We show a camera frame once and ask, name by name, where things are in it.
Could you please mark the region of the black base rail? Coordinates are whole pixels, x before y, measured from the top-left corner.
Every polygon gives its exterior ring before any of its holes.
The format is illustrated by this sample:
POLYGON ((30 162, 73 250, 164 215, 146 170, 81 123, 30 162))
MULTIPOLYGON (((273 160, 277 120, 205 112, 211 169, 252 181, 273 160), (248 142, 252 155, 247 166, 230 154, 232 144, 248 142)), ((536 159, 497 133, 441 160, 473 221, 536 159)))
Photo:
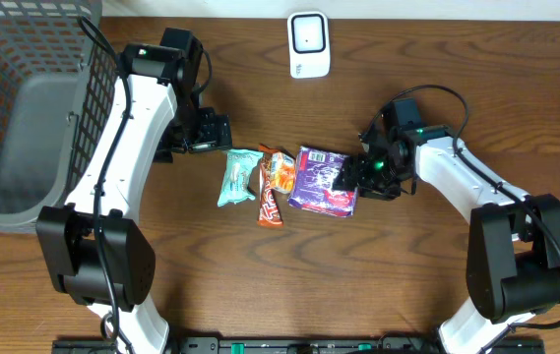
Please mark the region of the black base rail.
MULTIPOLYGON (((53 354, 123 353, 97 340, 55 340, 53 354)), ((187 337, 166 344, 168 354, 342 354, 342 353, 446 353, 436 342, 420 337, 385 336, 379 340, 226 340, 187 337)), ((504 339, 488 353, 544 354, 540 339, 504 339)))

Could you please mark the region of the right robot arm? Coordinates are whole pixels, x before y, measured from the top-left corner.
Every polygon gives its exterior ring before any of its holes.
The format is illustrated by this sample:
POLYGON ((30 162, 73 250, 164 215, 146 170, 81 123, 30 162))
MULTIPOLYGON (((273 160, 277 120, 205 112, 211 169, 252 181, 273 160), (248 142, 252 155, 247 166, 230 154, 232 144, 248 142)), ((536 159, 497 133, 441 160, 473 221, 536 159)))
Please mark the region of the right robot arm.
POLYGON ((359 139, 365 152, 343 162, 334 189, 392 201, 404 194, 405 181, 423 181, 469 226, 468 297, 438 328, 441 352, 489 353, 560 304, 558 199, 506 182, 450 127, 427 125, 411 98, 386 103, 359 139))

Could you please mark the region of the teal snack wrapper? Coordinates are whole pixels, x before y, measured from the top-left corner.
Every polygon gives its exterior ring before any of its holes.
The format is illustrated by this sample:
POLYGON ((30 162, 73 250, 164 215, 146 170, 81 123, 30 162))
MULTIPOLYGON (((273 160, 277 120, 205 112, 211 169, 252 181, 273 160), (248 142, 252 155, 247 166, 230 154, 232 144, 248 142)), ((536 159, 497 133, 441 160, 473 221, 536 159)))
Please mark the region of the teal snack wrapper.
POLYGON ((219 192, 218 207, 253 201, 255 195, 249 190, 254 168, 263 154, 251 149, 230 149, 226 154, 226 167, 219 192))

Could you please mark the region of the orange chocolate bar wrapper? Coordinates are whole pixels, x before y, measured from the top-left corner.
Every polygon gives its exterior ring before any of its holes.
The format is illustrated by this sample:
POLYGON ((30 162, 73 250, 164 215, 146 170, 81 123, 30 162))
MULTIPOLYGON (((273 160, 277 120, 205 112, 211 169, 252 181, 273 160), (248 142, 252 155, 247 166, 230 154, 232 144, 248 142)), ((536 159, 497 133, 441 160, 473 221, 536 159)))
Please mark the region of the orange chocolate bar wrapper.
POLYGON ((283 227, 283 220, 273 194, 270 176, 272 155, 275 150, 259 145, 259 151, 263 156, 259 163, 260 206, 257 224, 267 228, 281 228, 283 227))

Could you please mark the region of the grey plastic mesh basket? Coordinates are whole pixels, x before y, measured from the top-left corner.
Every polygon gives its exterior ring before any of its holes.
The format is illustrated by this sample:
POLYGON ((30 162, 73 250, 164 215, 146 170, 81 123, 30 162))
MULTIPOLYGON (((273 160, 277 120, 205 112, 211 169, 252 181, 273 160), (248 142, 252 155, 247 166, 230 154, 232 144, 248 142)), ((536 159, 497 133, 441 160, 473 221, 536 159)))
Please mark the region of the grey plastic mesh basket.
POLYGON ((83 177, 111 110, 112 59, 77 20, 90 0, 0 0, 0 232, 32 233, 83 177))

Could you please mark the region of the purple snack package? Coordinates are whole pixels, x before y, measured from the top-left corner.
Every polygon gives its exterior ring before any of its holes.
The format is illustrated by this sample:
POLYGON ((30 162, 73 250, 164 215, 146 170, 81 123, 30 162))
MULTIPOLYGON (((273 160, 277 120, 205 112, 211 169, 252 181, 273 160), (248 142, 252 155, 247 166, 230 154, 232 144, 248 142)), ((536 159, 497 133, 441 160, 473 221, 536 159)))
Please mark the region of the purple snack package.
POLYGON ((294 187, 288 197, 291 207, 335 217, 354 214, 355 191, 335 190, 345 154, 301 147, 296 159, 294 187))

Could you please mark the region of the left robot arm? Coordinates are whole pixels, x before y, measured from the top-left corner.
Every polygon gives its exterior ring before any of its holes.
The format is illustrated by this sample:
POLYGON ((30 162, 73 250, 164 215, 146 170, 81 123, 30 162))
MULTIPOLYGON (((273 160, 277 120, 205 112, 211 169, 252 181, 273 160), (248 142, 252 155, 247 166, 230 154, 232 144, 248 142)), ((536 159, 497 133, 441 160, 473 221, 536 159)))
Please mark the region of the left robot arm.
POLYGON ((162 353, 169 325, 151 296, 156 253, 139 228, 155 160, 229 149, 229 120, 201 104, 209 59, 186 29, 116 54, 113 106, 84 176, 63 206, 44 207, 35 232, 54 289, 100 318, 100 340, 59 339, 54 353, 162 353))

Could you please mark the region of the white barcode scanner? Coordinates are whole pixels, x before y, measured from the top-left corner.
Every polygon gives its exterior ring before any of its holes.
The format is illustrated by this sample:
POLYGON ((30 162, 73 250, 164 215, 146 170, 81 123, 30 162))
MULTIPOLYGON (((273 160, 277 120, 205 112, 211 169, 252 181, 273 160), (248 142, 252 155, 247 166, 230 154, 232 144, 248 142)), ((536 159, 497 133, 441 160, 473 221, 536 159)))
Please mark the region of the white barcode scanner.
POLYGON ((320 11, 296 12, 286 26, 290 75, 294 79, 327 76, 331 69, 328 17, 320 11))

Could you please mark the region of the orange juice carton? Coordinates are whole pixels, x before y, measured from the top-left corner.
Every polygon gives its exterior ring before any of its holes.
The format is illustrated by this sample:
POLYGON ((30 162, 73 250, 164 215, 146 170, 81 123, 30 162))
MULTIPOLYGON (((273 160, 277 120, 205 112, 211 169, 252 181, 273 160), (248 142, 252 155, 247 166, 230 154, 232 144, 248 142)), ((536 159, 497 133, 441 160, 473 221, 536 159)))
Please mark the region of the orange juice carton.
POLYGON ((289 194, 293 190, 295 176, 295 160, 283 152, 274 152, 271 156, 269 172, 271 188, 289 194))

